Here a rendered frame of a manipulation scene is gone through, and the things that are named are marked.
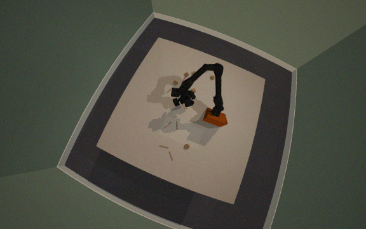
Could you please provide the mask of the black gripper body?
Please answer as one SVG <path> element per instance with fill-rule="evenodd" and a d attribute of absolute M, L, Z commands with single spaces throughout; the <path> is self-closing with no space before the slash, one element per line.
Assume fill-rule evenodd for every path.
<path fill-rule="evenodd" d="M 180 97 L 181 97 L 181 95 L 180 95 Z M 190 98 L 190 97 L 191 97 L 191 99 L 192 99 L 192 100 L 196 98 L 196 96 L 195 96 L 194 92 L 192 92 L 192 95 L 190 95 L 188 98 Z M 187 99 L 188 99 L 188 98 L 187 98 Z M 180 103 L 183 103 L 183 102 L 184 102 L 184 100 L 185 100 L 185 99 L 183 99 L 182 97 L 181 97 L 181 98 L 179 98 L 179 99 L 175 98 L 175 99 L 173 99 L 173 103 L 174 103 L 174 105 L 175 105 L 175 106 L 179 106 L 179 105 L 180 105 L 180 104 L 179 104 L 179 102 L 180 102 Z"/>

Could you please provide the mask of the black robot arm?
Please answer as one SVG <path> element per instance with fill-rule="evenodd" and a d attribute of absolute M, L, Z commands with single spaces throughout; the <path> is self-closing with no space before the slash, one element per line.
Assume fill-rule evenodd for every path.
<path fill-rule="evenodd" d="M 171 97 L 181 97 L 184 100 L 185 107 L 192 106 L 194 101 L 191 98 L 188 98 L 189 95 L 192 95 L 192 91 L 188 90 L 192 87 L 193 83 L 205 72 L 205 71 L 213 71 L 215 74 L 215 84 L 216 84 L 216 94 L 213 97 L 213 102 L 215 106 L 212 108 L 212 115 L 218 116 L 220 115 L 221 111 L 223 111 L 223 101 L 221 97 L 221 85 L 222 85 L 222 73 L 223 73 L 223 66 L 221 64 L 203 64 L 203 66 L 198 69 L 194 75 L 190 78 L 186 79 L 182 82 L 182 85 L 179 88 L 172 88 Z M 188 99 L 187 99 L 188 98 Z"/>

